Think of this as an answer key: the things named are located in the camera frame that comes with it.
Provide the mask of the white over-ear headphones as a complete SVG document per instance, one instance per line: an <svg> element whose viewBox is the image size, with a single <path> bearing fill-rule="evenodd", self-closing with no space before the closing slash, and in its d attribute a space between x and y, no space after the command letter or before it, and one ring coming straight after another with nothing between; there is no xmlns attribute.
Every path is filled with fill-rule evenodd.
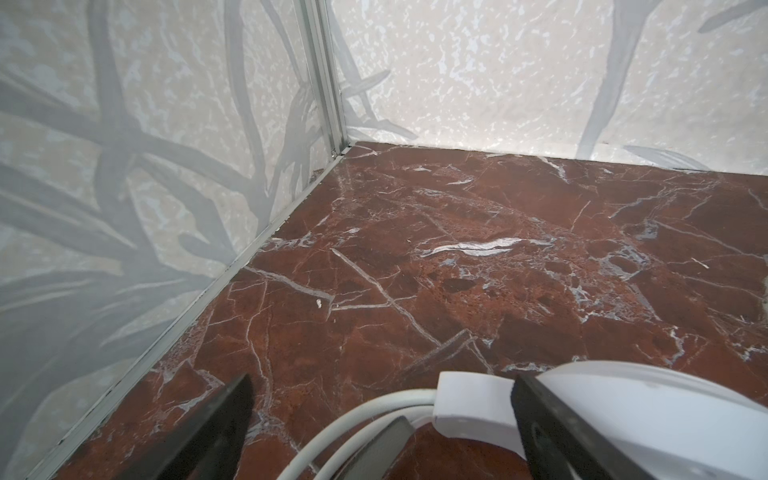
<svg viewBox="0 0 768 480"><path fill-rule="evenodd" d="M763 479L767 410L713 382L642 364L582 361L537 375L650 479ZM325 450L321 479L383 476L420 428L511 451L524 448L510 396L515 379L444 371L433 389L370 400L318 433L282 471L299 477Z"/></svg>

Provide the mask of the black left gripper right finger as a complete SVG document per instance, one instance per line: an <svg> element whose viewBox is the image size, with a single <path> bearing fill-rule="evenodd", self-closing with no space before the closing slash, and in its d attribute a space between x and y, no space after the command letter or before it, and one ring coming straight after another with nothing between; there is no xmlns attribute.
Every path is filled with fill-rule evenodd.
<svg viewBox="0 0 768 480"><path fill-rule="evenodd" d="M510 396L534 479L650 479L652 476L531 375Z"/></svg>

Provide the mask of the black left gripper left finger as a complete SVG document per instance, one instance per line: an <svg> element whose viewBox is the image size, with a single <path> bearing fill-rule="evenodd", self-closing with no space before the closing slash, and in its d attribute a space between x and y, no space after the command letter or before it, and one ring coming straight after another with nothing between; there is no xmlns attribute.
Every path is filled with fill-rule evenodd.
<svg viewBox="0 0 768 480"><path fill-rule="evenodd" d="M243 374L125 468L119 479L233 479L254 405Z"/></svg>

